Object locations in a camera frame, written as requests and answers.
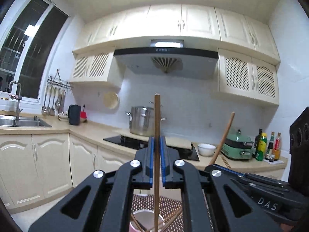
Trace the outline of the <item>black gas stove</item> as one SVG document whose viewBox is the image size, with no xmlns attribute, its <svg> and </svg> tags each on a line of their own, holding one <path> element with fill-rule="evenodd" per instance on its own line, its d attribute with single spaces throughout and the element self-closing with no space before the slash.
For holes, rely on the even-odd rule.
<svg viewBox="0 0 309 232">
<path fill-rule="evenodd" d="M 104 141 L 108 141 L 123 147 L 140 150 L 142 148 L 148 147 L 148 140 L 138 140 L 135 138 L 126 137 L 123 135 L 118 135 L 110 138 L 105 138 Z M 179 152 L 180 158 L 185 160 L 199 161 L 199 156 L 197 155 L 196 149 L 193 144 L 191 144 L 191 149 L 179 148 L 168 145 L 168 147 L 175 149 Z"/>
</svg>

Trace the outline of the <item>dark sauce bottle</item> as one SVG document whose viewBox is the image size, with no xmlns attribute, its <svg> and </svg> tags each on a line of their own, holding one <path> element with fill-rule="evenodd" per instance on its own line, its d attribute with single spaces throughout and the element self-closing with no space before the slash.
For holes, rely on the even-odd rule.
<svg viewBox="0 0 309 232">
<path fill-rule="evenodd" d="M 266 160 L 269 160 L 269 156 L 270 156 L 272 149 L 273 149 L 273 144 L 274 144 L 274 132 L 272 131 L 271 137 L 270 137 L 270 140 L 269 140 L 269 143 L 268 143 L 268 148 L 266 150 L 266 156 L 265 156 Z"/>
</svg>

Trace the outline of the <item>white bowl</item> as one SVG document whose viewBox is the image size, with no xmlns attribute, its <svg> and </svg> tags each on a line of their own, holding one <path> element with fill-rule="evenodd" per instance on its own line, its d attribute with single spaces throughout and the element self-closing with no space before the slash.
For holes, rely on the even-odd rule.
<svg viewBox="0 0 309 232">
<path fill-rule="evenodd" d="M 208 143 L 198 143 L 197 150 L 203 157 L 212 157 L 216 151 L 216 146 Z"/>
</svg>

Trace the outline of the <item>green electric cooker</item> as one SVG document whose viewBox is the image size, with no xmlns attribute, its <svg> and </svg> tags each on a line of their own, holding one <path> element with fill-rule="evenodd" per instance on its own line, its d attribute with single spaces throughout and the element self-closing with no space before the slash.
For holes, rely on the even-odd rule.
<svg viewBox="0 0 309 232">
<path fill-rule="evenodd" d="M 250 160 L 254 142 L 250 137 L 241 134 L 241 130 L 230 132 L 223 144 L 221 153 L 231 160 Z"/>
</svg>

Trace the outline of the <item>dark olive oil bottle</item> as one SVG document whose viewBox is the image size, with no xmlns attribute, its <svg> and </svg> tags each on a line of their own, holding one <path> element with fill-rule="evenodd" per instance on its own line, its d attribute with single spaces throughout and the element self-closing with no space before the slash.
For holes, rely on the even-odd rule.
<svg viewBox="0 0 309 232">
<path fill-rule="evenodd" d="M 254 145 L 252 147 L 252 157 L 253 158 L 256 157 L 256 152 L 257 152 L 257 149 L 258 149 L 259 141 L 261 139 L 261 134 L 262 134 L 262 128 L 259 129 L 259 134 L 255 137 L 255 142 L 254 142 Z"/>
</svg>

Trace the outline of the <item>red cap sauce bottle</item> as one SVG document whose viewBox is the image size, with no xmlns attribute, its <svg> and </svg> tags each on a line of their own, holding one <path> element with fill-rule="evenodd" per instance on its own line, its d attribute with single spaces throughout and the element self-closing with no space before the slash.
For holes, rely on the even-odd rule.
<svg viewBox="0 0 309 232">
<path fill-rule="evenodd" d="M 272 154 L 274 155 L 274 161 L 279 160 L 281 154 L 281 133 L 278 132 L 275 139 L 274 148 Z"/>
</svg>

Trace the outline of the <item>pink utensil holder cup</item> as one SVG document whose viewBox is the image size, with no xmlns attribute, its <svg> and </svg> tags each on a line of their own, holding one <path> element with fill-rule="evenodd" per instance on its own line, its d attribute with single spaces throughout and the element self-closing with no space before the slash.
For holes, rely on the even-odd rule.
<svg viewBox="0 0 309 232">
<path fill-rule="evenodd" d="M 135 219 L 142 225 L 141 227 L 145 228 L 144 231 L 155 231 L 155 221 L 154 221 L 154 211 L 152 210 L 137 210 L 133 212 Z M 165 225 L 164 218 L 159 214 L 158 218 L 159 229 Z M 139 230 L 138 226 L 135 224 L 133 220 L 129 223 L 129 230 L 128 231 L 141 231 Z"/>
</svg>

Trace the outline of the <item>stainless steel stock pot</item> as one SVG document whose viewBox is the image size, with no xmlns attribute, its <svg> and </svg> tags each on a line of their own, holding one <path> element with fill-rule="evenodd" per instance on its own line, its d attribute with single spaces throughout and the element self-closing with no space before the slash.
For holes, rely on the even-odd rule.
<svg viewBox="0 0 309 232">
<path fill-rule="evenodd" d="M 125 112 L 129 117 L 129 130 L 139 136 L 153 136 L 155 111 L 149 106 L 132 106 L 130 112 Z"/>
</svg>

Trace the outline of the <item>red container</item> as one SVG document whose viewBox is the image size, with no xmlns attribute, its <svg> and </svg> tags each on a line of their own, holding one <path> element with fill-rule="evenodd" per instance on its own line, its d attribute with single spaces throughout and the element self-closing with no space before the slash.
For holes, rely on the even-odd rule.
<svg viewBox="0 0 309 232">
<path fill-rule="evenodd" d="M 84 123 L 87 121 L 87 113 L 85 111 L 80 112 L 80 122 Z"/>
</svg>

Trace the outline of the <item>black electric kettle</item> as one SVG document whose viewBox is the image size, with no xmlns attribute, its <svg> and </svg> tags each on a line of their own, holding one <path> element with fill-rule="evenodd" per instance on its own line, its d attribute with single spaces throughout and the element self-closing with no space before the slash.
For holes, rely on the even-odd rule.
<svg viewBox="0 0 309 232">
<path fill-rule="evenodd" d="M 80 124 L 80 113 L 81 106 L 74 104 L 70 105 L 68 109 L 68 119 L 70 125 L 79 125 Z"/>
</svg>

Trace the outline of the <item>round wooden board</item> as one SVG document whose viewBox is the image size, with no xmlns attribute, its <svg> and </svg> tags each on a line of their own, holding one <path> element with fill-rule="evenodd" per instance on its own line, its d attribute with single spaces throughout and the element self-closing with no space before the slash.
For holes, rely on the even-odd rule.
<svg viewBox="0 0 309 232">
<path fill-rule="evenodd" d="M 115 109 L 119 105 L 118 94 L 112 91 L 106 92 L 103 95 L 103 104 L 108 109 Z"/>
</svg>

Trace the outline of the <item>range hood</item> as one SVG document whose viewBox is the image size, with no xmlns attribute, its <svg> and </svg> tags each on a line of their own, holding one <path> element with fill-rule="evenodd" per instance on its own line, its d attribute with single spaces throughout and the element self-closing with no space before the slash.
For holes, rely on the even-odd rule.
<svg viewBox="0 0 309 232">
<path fill-rule="evenodd" d="M 214 74 L 217 51 L 184 47 L 136 47 L 114 51 L 116 60 L 135 74 L 207 80 Z"/>
</svg>

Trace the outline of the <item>hanging utensil rack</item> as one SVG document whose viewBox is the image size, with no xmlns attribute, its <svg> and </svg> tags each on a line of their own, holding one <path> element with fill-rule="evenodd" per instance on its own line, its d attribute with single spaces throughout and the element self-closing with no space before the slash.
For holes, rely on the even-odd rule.
<svg viewBox="0 0 309 232">
<path fill-rule="evenodd" d="M 66 95 L 72 91 L 72 88 L 69 81 L 61 78 L 59 69 L 55 75 L 49 75 L 41 114 L 43 116 L 57 115 L 59 118 L 64 118 L 67 115 L 65 111 Z"/>
</svg>

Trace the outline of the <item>steel faucet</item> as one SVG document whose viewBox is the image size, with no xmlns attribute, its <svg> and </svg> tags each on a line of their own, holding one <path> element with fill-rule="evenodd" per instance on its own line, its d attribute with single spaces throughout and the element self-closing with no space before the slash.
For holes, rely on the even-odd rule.
<svg viewBox="0 0 309 232">
<path fill-rule="evenodd" d="M 11 98 L 17 100 L 17 106 L 16 106 L 16 120 L 19 120 L 19 119 L 20 119 L 20 113 L 21 113 L 21 111 L 22 111 L 22 109 L 20 108 L 20 101 L 21 101 L 21 99 L 22 99 L 22 96 L 21 96 L 22 84 L 19 83 L 19 82 L 17 82 L 17 81 L 11 81 L 11 82 L 9 83 L 9 88 L 11 88 L 13 84 L 17 85 L 18 93 L 15 94 L 15 95 L 11 95 Z"/>
</svg>

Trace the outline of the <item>window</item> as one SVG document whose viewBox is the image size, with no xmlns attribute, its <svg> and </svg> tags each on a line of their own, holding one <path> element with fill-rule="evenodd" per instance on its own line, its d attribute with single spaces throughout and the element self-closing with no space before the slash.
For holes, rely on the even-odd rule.
<svg viewBox="0 0 309 232">
<path fill-rule="evenodd" d="M 17 92 L 9 88 L 16 81 L 22 97 L 39 99 L 48 56 L 68 17 L 51 0 L 30 0 L 1 45 L 2 92 Z"/>
</svg>

